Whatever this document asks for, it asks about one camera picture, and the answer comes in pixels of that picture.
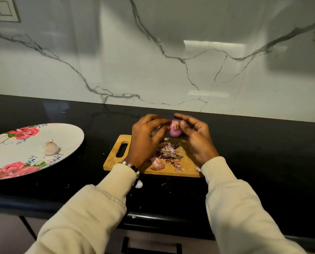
wooden cutting board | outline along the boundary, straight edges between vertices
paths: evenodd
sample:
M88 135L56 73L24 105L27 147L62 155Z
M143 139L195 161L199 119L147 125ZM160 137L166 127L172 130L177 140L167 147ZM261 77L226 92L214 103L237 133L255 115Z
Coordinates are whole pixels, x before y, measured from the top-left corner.
M113 146L112 150L110 151L110 154L108 155L106 161L103 164L104 170L112 170L113 166L117 164L118 162L121 162L128 154L128 150L130 147L130 141L132 139L131 135L122 134L118 137L115 145ZM150 160L147 160L145 164L140 169L141 173L144 174L154 174L154 175L175 175L175 176L188 176L188 177L203 177L202 173L199 173L195 170L195 166L201 167L200 164L198 164L193 157L193 155L190 153L190 150L188 148L188 145L184 139L171 139L172 141L178 141L180 147L177 148L175 151L177 154L181 154L183 158L180 161L181 168L183 168L185 171L179 170L175 172L175 168L172 164L166 163L165 160L161 160L165 163L165 168L154 171L151 170L152 163ZM128 144L125 153L122 157L116 157L116 154L118 153L120 147L122 144Z

black countertop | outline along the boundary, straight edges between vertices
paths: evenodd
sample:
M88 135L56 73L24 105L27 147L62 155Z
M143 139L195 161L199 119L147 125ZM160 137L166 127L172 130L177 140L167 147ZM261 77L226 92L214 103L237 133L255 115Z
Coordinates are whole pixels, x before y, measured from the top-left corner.
M70 123L85 134L81 147L58 164L0 180L0 212L50 218L84 185L98 184L108 174L103 163L120 134L131 134L132 125L148 113L171 119L174 112L0 95L0 133ZM209 125L220 155L252 186L281 231L315 251L315 123L184 113ZM143 187L128 194L128 213L119 228L214 239L205 179L143 174L140 180Z

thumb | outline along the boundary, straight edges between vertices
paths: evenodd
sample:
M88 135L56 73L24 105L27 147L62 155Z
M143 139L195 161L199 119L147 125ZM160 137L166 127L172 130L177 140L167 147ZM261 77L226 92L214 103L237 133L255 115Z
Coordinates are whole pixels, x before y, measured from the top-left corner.
M169 131L168 126L161 127L156 134L152 137L153 141L159 144L164 137L164 135Z
M191 129L184 120L181 120L179 122L179 125L180 125L182 132L184 132L187 136L190 136L194 132L194 130Z

white plate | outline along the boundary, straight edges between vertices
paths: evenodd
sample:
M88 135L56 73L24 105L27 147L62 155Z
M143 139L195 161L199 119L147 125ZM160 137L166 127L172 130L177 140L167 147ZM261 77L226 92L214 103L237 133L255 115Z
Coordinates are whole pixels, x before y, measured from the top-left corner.
M0 180L27 175L58 163L72 154L84 139L82 129L63 123L40 124L0 134ZM53 141L52 155L45 155Z

cabinet handle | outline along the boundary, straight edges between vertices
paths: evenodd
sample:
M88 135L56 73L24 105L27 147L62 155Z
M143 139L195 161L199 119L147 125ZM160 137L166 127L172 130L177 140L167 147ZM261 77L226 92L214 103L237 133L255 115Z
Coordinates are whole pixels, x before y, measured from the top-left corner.
M128 248L128 243L129 243L129 237L125 237L123 239L122 250L121 250L121 252L124 254L175 254L171 252ZM176 244L176 254L182 254L182 245L180 243Z

